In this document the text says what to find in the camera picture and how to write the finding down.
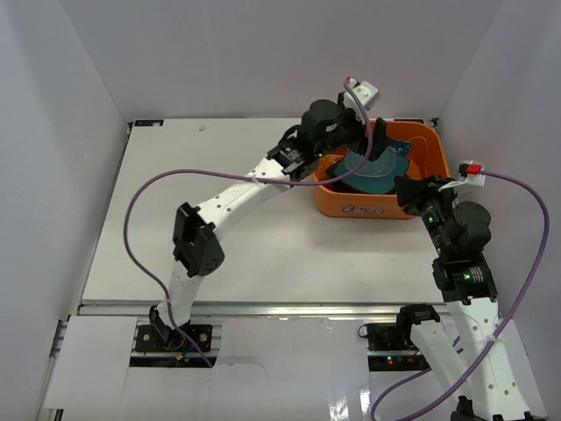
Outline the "dark blue shell plate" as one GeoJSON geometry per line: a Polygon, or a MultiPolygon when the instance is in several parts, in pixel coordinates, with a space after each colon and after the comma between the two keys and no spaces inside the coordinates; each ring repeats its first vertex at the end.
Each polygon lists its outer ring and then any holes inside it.
{"type": "Polygon", "coordinates": [[[389,147],[395,154],[407,158],[412,150],[413,144],[409,141],[395,139],[389,147]]]}

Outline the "teal square plate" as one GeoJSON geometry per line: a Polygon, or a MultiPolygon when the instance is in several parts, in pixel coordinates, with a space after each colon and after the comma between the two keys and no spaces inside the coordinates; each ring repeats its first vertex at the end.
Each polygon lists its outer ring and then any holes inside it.
{"type": "MultiPolygon", "coordinates": [[[[363,193],[369,195],[387,195],[394,191],[394,178],[396,176],[404,176],[409,168],[409,159],[396,154],[396,165],[394,170],[382,177],[363,177],[357,175],[347,175],[345,178],[334,183],[333,186],[341,191],[350,191],[354,193],[363,193]]],[[[342,160],[331,165],[325,170],[329,178],[336,178],[346,174],[344,172],[342,160]]]]}

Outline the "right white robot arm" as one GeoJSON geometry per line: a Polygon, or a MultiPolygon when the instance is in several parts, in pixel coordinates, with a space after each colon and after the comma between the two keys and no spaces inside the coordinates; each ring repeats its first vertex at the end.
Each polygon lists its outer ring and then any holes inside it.
{"type": "Polygon", "coordinates": [[[397,203],[422,220],[437,251],[432,274],[459,336],[456,348],[437,312],[428,304],[401,308],[397,342],[418,348],[444,393],[434,404],[452,404],[453,420],[535,420],[522,395],[500,335],[507,320],[499,313],[498,290],[483,254],[492,235],[485,207],[459,201],[458,190],[481,175],[460,181],[433,175],[395,178],[397,203]]]}

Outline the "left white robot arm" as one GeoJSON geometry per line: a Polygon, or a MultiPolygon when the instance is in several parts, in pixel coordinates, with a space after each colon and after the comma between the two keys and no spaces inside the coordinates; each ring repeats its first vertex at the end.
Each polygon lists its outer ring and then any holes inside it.
{"type": "Polygon", "coordinates": [[[366,121],[372,99],[341,93],[337,101],[316,100],[299,124],[289,127],[266,156],[247,175],[195,206],[176,211],[172,235],[174,266],[164,300],[149,312],[155,339],[167,350],[186,341],[195,296],[204,277],[224,262],[221,241],[241,219],[269,199],[295,186],[309,185],[308,176],[327,154],[342,147],[355,155],[341,174],[350,178],[385,150],[375,138],[378,130],[366,121]]]}

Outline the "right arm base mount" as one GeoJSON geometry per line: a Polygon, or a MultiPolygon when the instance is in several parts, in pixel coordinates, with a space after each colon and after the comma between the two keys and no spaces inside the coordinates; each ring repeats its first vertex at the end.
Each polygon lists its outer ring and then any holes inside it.
{"type": "Polygon", "coordinates": [[[411,351],[415,346],[396,323],[362,324],[357,331],[367,341],[369,351],[411,351]]]}

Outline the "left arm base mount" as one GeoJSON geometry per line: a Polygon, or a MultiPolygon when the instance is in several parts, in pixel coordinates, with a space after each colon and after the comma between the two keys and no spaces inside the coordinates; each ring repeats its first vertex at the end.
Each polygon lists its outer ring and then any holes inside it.
{"type": "MultiPolygon", "coordinates": [[[[212,325],[184,325],[182,330],[199,346],[214,366],[216,358],[210,355],[212,349],[212,325]]],[[[164,345],[150,325],[140,325],[137,329],[131,352],[132,367],[154,368],[209,368],[193,344],[181,335],[164,345]]]]}

